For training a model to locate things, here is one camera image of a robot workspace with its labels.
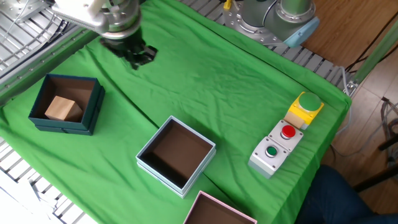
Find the dark green box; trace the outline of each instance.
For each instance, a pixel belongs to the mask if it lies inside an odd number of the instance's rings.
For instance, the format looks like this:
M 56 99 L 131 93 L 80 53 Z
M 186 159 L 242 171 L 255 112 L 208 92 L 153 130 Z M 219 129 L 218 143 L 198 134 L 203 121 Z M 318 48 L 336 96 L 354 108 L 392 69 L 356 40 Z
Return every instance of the dark green box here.
M 96 78 L 47 74 L 29 119 L 41 131 L 92 135 L 105 95 Z M 54 121 L 44 113 L 55 96 L 75 101 L 83 110 L 80 122 Z

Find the dark blue fabric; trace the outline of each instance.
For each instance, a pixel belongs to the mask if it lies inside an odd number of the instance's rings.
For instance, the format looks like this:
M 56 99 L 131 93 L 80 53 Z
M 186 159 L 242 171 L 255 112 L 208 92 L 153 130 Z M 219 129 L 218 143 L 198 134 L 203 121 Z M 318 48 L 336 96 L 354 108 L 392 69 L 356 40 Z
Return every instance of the dark blue fabric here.
M 398 215 L 375 215 L 334 169 L 321 166 L 295 224 L 390 224 Z

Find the light blue box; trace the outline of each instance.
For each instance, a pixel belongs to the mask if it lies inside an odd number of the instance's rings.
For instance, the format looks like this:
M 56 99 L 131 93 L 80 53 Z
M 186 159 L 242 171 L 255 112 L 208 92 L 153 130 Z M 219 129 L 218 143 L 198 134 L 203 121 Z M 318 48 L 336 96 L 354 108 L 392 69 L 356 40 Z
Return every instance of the light blue box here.
M 136 156 L 138 166 L 184 198 L 216 154 L 216 144 L 170 116 Z

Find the pink box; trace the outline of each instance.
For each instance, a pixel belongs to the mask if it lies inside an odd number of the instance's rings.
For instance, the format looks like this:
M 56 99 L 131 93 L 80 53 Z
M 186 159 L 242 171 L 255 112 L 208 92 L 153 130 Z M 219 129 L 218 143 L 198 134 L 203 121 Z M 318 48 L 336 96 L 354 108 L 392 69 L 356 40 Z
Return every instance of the pink box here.
M 256 224 L 257 220 L 199 191 L 184 224 Z

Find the wooden block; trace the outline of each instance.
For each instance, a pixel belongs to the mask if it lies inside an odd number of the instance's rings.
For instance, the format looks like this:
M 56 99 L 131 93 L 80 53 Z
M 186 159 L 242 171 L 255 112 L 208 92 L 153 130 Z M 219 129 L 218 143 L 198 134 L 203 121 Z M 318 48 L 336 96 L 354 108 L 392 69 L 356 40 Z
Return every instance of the wooden block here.
M 304 124 L 304 120 L 301 119 L 296 114 L 293 114 L 292 112 L 287 112 L 284 120 L 289 122 L 291 125 L 295 126 L 298 129 L 300 129 Z
M 55 96 L 45 115 L 56 121 L 77 122 L 83 115 L 82 110 L 73 100 L 68 100 L 60 96 Z

